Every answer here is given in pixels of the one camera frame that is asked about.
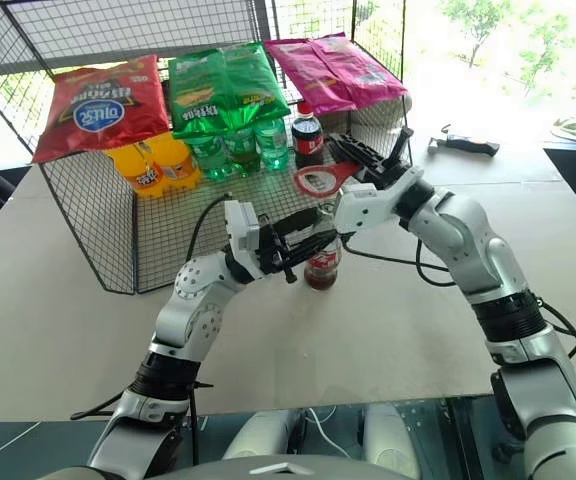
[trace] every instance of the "metal wire cage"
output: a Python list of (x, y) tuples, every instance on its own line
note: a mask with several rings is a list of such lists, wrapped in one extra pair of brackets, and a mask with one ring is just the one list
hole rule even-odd
[[(401, 79), (404, 27), (405, 0), (0, 2), (0, 115), (32, 153), (55, 73), (156, 53), (163, 59), (163, 79), (165, 59), (191, 51), (340, 31)], [(301, 96), (280, 66), (271, 64), (292, 109), (284, 119), (289, 129)], [(397, 99), (320, 121), (325, 132), (351, 133), (388, 155), (405, 115), (405, 99)], [(202, 182), (192, 191), (147, 199), (133, 193), (101, 152), (71, 155), (40, 168), (101, 286), (115, 293), (143, 293), (172, 283), (197, 217), (226, 191), (274, 220), (316, 203), (297, 193), (290, 169), (224, 184)], [(226, 242), (223, 213), (215, 209), (204, 222), (195, 254)]]

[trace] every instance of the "red label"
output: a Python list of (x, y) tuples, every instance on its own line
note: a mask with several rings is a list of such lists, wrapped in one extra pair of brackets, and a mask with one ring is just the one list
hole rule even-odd
[(337, 265), (337, 252), (321, 252), (308, 259), (308, 263), (320, 269), (332, 268)]
[(295, 138), (295, 151), (303, 155), (312, 155), (318, 152), (324, 146), (324, 136), (320, 135), (313, 140), (302, 140)]

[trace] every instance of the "white table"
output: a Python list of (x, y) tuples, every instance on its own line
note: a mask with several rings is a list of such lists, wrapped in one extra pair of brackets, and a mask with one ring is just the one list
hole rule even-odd
[[(576, 197), (556, 175), (526, 177), (553, 171), (540, 150), (520, 152), (525, 170), (502, 151), (483, 174), (497, 183), (479, 181), (472, 159), (442, 172), (457, 161), (444, 155), (428, 178), (477, 198), (533, 290), (576, 324)], [(415, 240), (389, 224), (352, 245), (412, 258)], [(0, 212), (0, 421), (62, 420), (122, 390), (168, 297), (104, 292), (33, 168)], [(199, 374), (215, 388), (198, 404), (213, 414), (477, 394), (494, 369), (458, 291), (345, 255), (328, 292), (277, 275), (232, 300)]]

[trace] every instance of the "bottle cap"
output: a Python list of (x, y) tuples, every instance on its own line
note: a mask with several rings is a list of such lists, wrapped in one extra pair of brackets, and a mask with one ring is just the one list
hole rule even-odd
[(308, 115), (309, 113), (312, 113), (312, 108), (310, 108), (310, 105), (308, 105), (306, 102), (301, 101), (297, 104), (297, 111), (299, 113), (303, 113), (304, 115)]

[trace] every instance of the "logo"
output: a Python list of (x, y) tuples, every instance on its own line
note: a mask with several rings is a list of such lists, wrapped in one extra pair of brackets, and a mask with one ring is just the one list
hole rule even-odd
[(73, 112), (75, 124), (86, 132), (100, 132), (124, 118), (124, 106), (115, 100), (88, 100)]

